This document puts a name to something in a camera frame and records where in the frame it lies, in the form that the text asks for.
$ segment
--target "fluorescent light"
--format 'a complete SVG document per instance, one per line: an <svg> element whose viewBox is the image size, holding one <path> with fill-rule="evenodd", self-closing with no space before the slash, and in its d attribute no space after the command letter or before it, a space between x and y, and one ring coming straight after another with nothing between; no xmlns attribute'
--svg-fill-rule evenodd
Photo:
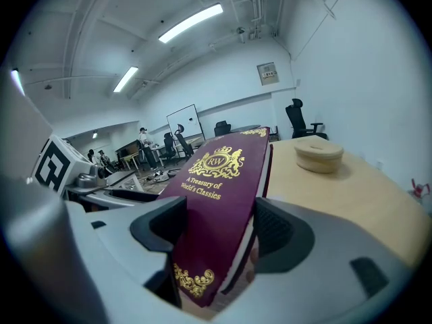
<svg viewBox="0 0 432 324"><path fill-rule="evenodd" d="M189 17L188 19L184 20L183 22L180 22L173 28L169 29L165 34L163 34L161 37L159 37L159 40L166 43L172 38L176 37L178 34L182 33L186 29L189 29L191 26L202 22L203 20L206 20L207 18L216 16L217 14L221 14L223 12L222 6L220 3L213 5L207 9L204 9L196 14L194 14L192 17Z"/></svg>
<svg viewBox="0 0 432 324"><path fill-rule="evenodd" d="M18 73L18 70L12 70L11 77L12 80L15 82L16 87L21 92L21 95L26 96L26 94L24 94L24 89L22 88L21 85L20 74Z"/></svg>
<svg viewBox="0 0 432 324"><path fill-rule="evenodd" d="M122 88L126 85L128 80L132 78L132 76L135 74L135 72L138 71L137 67L131 67L126 74L123 76L123 78L120 80L119 84L114 89L114 92L120 92L122 91Z"/></svg>

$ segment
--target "gold corner ornament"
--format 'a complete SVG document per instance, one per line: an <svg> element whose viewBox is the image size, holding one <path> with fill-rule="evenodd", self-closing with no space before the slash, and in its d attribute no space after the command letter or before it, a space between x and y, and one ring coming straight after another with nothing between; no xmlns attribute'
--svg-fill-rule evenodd
<svg viewBox="0 0 432 324"><path fill-rule="evenodd" d="M238 149L230 154L232 148L223 146L217 148L213 155L205 153L202 159L197 159L189 169L189 173L198 176L213 176L214 178L223 177L232 179L239 176L239 168L243 166L244 157L240 157L242 149Z"/></svg>
<svg viewBox="0 0 432 324"><path fill-rule="evenodd" d="M204 272L204 276L191 278L189 272L187 270L182 272L176 263L174 263L174 276L175 279L180 280L180 286L189 290L195 298L203 296L207 286L215 279L215 274L210 269Z"/></svg>
<svg viewBox="0 0 432 324"><path fill-rule="evenodd" d="M260 137L265 137L267 135L266 128L256 128L254 130L244 131L241 134L259 134Z"/></svg>

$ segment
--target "whiteboard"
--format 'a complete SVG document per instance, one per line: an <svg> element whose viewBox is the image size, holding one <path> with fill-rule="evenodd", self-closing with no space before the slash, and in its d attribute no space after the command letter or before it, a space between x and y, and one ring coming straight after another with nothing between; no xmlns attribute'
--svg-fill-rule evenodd
<svg viewBox="0 0 432 324"><path fill-rule="evenodd" d="M176 111L175 113L167 116L169 128L174 136L174 133L178 130L178 124L183 125L184 132L182 136L184 138L194 136L196 134L202 134L200 121L196 114L195 105L190 105Z"/></svg>

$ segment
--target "red object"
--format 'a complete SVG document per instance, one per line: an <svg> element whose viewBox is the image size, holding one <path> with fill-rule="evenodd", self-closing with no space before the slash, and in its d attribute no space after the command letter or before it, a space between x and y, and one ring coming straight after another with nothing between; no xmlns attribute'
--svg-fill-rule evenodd
<svg viewBox="0 0 432 324"><path fill-rule="evenodd" d="M187 197L173 270L179 289L201 307L227 277L251 218L268 139L269 129L260 128L206 141L159 196Z"/></svg>
<svg viewBox="0 0 432 324"><path fill-rule="evenodd" d="M417 198L422 198L422 192L423 192L423 188L427 188L427 193L425 194L428 195L431 193L431 188L429 187L429 184L417 184L415 183L414 179L411 179L411 183L412 183L412 188L414 188L414 192L413 194L417 197Z"/></svg>

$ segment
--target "book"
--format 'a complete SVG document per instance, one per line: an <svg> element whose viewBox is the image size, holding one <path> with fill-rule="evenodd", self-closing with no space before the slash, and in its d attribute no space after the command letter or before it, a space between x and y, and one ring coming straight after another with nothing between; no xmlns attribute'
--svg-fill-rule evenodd
<svg viewBox="0 0 432 324"><path fill-rule="evenodd" d="M173 272L179 289L201 307L229 291L242 271L254 238L254 200L268 180L268 140L268 128L207 140L159 196L187 198L188 225L173 249Z"/></svg>

